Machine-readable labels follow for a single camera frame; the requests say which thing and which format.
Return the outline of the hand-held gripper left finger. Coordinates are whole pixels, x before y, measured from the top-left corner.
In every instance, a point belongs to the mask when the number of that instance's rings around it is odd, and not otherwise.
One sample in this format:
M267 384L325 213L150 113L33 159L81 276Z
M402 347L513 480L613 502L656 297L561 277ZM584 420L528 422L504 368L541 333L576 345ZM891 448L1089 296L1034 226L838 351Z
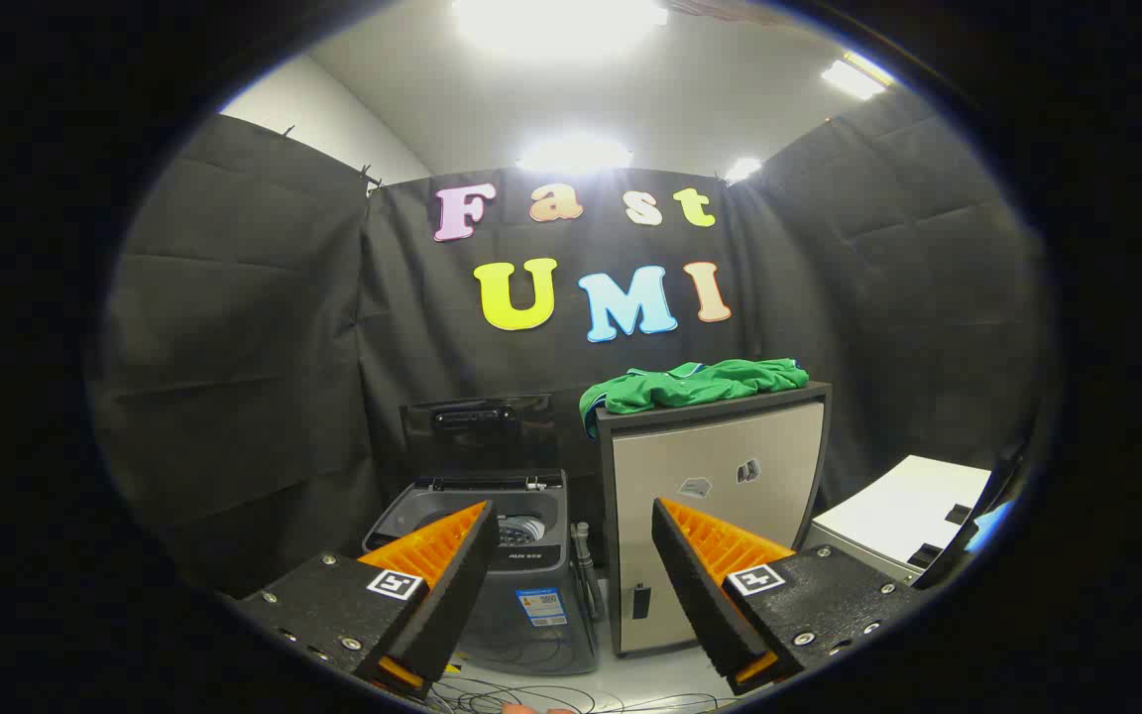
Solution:
M457 651L488 578L499 520L475 502L367 552L321 552L240 597L264 636L314 664L424 700Z

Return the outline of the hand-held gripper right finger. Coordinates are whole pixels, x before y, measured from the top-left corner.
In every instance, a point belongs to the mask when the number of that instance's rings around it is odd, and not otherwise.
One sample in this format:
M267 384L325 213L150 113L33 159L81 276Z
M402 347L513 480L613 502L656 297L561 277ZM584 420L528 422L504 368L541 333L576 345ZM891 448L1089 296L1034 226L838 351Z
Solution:
M926 602L837 547L788 548L671 499L654 499L651 537L697 642L735 695L825 667Z

